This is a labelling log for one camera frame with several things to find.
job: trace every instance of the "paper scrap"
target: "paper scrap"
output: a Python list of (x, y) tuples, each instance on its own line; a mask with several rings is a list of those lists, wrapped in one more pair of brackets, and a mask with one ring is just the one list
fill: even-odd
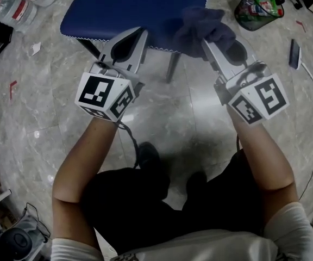
[(304, 32), (306, 33), (306, 30), (305, 30), (304, 24), (303, 24), (302, 22), (298, 21), (298, 20), (296, 20), (296, 23), (298, 23), (300, 26), (302, 26), (302, 27), (303, 27), (303, 29), (304, 29)]
[(32, 45), (33, 53), (32, 56), (35, 55), (39, 50), (41, 50), (41, 43), (35, 43)]
[(15, 81), (13, 81), (12, 83), (10, 83), (10, 85), (9, 85), (10, 100), (11, 100), (11, 89), (12, 89), (12, 87), (13, 87), (16, 83), (17, 83), (17, 81), (15, 80)]

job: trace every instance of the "smartphone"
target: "smartphone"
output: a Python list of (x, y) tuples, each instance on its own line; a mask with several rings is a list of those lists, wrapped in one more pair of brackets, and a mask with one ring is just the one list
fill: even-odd
[(289, 54), (289, 65), (294, 69), (299, 69), (301, 64), (302, 51), (295, 39), (292, 39), (291, 50)]

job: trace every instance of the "person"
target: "person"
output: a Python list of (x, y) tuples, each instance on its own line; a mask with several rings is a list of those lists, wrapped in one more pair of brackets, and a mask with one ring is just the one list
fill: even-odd
[(139, 146), (140, 169), (98, 174), (117, 126), (94, 118), (54, 181), (52, 261), (103, 260), (94, 229), (114, 261), (313, 261), (289, 162), (263, 125), (228, 111), (243, 149), (216, 178), (193, 174), (182, 210), (162, 201), (170, 180), (149, 143)]

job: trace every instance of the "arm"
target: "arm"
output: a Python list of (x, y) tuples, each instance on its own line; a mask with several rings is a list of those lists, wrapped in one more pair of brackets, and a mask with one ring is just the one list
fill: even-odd
[(228, 112), (261, 191), (267, 223), (283, 206), (298, 202), (292, 168), (263, 125), (249, 127), (230, 107)]
[(94, 118), (61, 165), (53, 184), (54, 237), (78, 241), (97, 249), (94, 229), (88, 225), (79, 201), (97, 174), (112, 144), (117, 126)]

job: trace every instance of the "towel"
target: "towel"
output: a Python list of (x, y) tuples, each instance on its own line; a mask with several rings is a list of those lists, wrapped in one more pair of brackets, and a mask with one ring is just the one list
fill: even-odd
[(214, 42), (225, 52), (236, 39), (235, 33), (221, 22), (223, 10), (188, 7), (182, 11), (183, 26), (175, 33), (173, 45), (177, 50), (194, 58), (206, 55), (201, 47), (201, 40)]

